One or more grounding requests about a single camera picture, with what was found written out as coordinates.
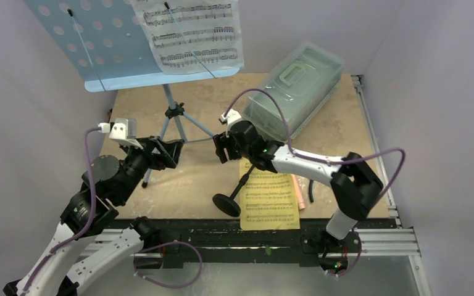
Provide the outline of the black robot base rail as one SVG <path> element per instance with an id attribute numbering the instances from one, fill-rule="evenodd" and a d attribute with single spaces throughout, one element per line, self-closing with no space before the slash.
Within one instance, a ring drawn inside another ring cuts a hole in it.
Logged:
<path id="1" fill-rule="evenodd" d="M 135 228 L 142 256 L 154 254 L 163 268 L 185 263 L 271 263 L 345 269 L 347 254 L 360 250 L 360 235 L 338 242 L 325 236 L 326 218 L 305 218 L 296 230 L 244 231 L 238 220 L 115 220 L 110 230 Z"/>

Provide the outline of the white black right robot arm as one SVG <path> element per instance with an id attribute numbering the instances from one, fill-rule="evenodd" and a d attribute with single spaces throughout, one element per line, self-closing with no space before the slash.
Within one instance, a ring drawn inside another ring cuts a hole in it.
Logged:
<path id="1" fill-rule="evenodd" d="M 338 207 L 322 234 L 323 246 L 331 251 L 346 243 L 349 231 L 366 219 L 383 191 L 380 178 L 354 152 L 328 157 L 293 150 L 283 142 L 264 139 L 247 120 L 212 139 L 222 163 L 245 158 L 258 170 L 294 174 L 331 188 Z"/>

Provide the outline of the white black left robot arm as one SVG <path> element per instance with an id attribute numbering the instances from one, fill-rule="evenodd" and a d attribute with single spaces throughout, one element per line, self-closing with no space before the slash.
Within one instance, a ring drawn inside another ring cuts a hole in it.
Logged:
<path id="1" fill-rule="evenodd" d="M 7 283 L 5 295 L 78 295 L 84 276 L 94 271 L 84 267 L 70 274 L 84 249 L 103 232 L 124 206 L 148 170 L 177 167 L 184 140 L 164 141 L 158 136 L 139 138 L 141 148 L 122 146 L 125 158 L 100 155 L 88 160 L 83 183 L 60 216 L 52 241 L 31 271 Z"/>

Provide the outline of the white sheet music page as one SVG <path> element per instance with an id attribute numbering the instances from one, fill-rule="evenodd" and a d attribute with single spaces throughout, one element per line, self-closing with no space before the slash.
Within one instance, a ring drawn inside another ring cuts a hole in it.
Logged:
<path id="1" fill-rule="evenodd" d="M 132 1 L 158 67 L 171 75 L 244 66 L 238 1 Z"/>

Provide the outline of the light blue music stand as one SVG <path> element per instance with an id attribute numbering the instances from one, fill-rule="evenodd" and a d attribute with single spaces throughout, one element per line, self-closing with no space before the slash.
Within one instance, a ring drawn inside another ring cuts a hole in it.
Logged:
<path id="1" fill-rule="evenodd" d="M 89 92 L 161 85 L 171 111 L 170 85 L 233 76 L 238 68 L 165 74 L 137 22 L 130 1 L 25 1 L 85 82 Z"/>

